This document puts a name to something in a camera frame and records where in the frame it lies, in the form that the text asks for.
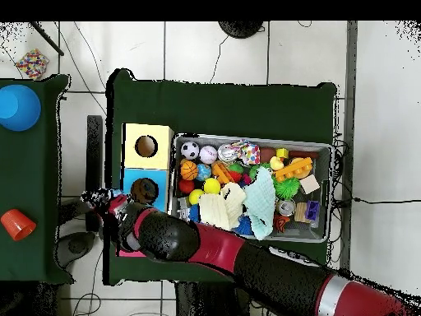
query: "basketball toy ball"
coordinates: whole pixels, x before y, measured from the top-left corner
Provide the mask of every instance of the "basketball toy ball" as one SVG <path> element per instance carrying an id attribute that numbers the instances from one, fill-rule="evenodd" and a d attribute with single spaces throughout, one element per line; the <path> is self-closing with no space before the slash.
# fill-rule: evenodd
<path id="1" fill-rule="evenodd" d="M 213 146 L 204 146 L 201 148 L 201 152 L 199 153 L 199 159 L 207 165 L 214 163 L 217 157 L 218 152 Z"/>
<path id="2" fill-rule="evenodd" d="M 180 174 L 183 179 L 194 180 L 197 177 L 197 165 L 194 162 L 187 160 L 181 165 Z"/>
<path id="3" fill-rule="evenodd" d="M 199 156 L 199 146 L 195 142 L 185 142 L 181 146 L 181 154 L 188 160 L 194 160 Z"/>
<path id="4" fill-rule="evenodd" d="M 178 189 L 182 193 L 189 194 L 194 189 L 194 183 L 192 180 L 181 179 L 178 183 Z"/>
<path id="5" fill-rule="evenodd" d="M 207 194 L 219 194 L 220 193 L 220 182 L 218 179 L 215 178 L 208 178 L 205 181 L 205 185 L 203 186 L 203 190 Z"/>
<path id="6" fill-rule="evenodd" d="M 199 202 L 199 197 L 204 194 L 201 189 L 194 189 L 188 196 L 188 201 L 191 205 L 196 205 Z"/>
<path id="7" fill-rule="evenodd" d="M 211 174 L 212 174 L 212 170 L 209 165 L 205 165 L 205 164 L 197 165 L 197 177 L 196 177 L 197 180 L 204 182 L 211 176 Z"/>

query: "gray bin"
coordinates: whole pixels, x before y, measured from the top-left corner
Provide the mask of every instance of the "gray bin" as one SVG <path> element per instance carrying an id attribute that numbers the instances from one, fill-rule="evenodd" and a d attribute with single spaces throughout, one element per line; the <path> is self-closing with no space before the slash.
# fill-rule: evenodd
<path id="1" fill-rule="evenodd" d="M 200 147 L 213 146 L 218 149 L 219 146 L 228 143 L 238 142 L 244 137 L 226 137 L 226 136 L 211 136 L 206 134 L 199 134 L 193 137 L 192 134 L 177 133 L 173 138 L 172 157 L 174 171 L 171 174 L 169 186 L 169 214 L 178 216 L 177 198 L 186 196 L 181 194 L 177 188 L 180 169 L 180 161 L 183 158 L 181 155 L 181 145 L 184 142 L 195 142 Z M 291 142 L 291 141 L 274 141 L 271 139 L 256 139 L 247 138 L 251 143 L 258 146 L 270 146 L 275 149 L 285 148 L 289 151 L 316 151 L 319 153 L 318 159 L 312 160 L 312 173 L 315 175 L 320 188 L 308 195 L 302 193 L 300 190 L 294 196 L 295 202 L 307 202 L 309 200 L 319 201 L 320 211 L 319 219 L 316 224 L 306 224 L 294 221 L 294 216 L 291 216 L 291 221 L 285 224 L 285 232 L 280 233 L 274 229 L 272 233 L 267 236 L 267 240 L 282 240 L 306 243 L 321 243 L 329 236 L 330 231 L 330 216 L 331 216 L 331 193 L 332 193 L 332 171 L 334 152 L 333 147 L 328 144 L 309 143 L 309 142 Z M 242 235 L 247 239 L 255 239 L 254 236 Z"/>

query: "dark green cloth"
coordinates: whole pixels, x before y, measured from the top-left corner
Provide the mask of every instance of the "dark green cloth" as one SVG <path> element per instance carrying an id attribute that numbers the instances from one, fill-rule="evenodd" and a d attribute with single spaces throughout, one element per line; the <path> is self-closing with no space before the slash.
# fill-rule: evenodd
<path id="1" fill-rule="evenodd" d="M 0 225 L 0 280 L 63 283 L 70 276 L 54 261 L 58 223 L 58 96 L 68 76 L 45 81 L 0 80 L 0 88 L 20 84 L 41 101 L 37 124 L 24 132 L 0 126 L 0 215 L 17 208 L 36 223 L 21 241 L 13 241 Z"/>
<path id="2" fill-rule="evenodd" d="M 113 188 L 120 186 L 122 123 L 168 125 L 174 132 L 332 143 L 336 93 L 332 83 L 240 86 L 133 79 L 128 70 L 116 70 L 107 85 L 107 123 L 112 123 L 113 133 L 112 178 L 106 176 L 105 183 Z M 272 241 L 271 245 L 326 263 L 326 243 Z M 113 284 L 121 279 L 224 280 L 203 266 L 116 257 L 111 246 L 109 280 Z"/>

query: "orange cup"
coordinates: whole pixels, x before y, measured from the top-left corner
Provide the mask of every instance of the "orange cup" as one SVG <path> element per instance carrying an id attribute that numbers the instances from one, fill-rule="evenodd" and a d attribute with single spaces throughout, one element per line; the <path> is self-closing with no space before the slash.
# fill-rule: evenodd
<path id="1" fill-rule="evenodd" d="M 31 219 L 15 208 L 2 215 L 0 221 L 7 230 L 7 233 L 9 233 L 15 241 L 24 239 L 32 233 L 36 227 L 36 224 Z"/>

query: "blue cup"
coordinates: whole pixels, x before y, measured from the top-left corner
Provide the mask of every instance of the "blue cup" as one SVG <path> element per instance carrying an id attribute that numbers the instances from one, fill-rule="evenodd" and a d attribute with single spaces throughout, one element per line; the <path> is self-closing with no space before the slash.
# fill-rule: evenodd
<path id="1" fill-rule="evenodd" d="M 36 124 L 41 102 L 29 87 L 9 85 L 0 89 L 0 125 L 11 131 L 25 131 Z"/>

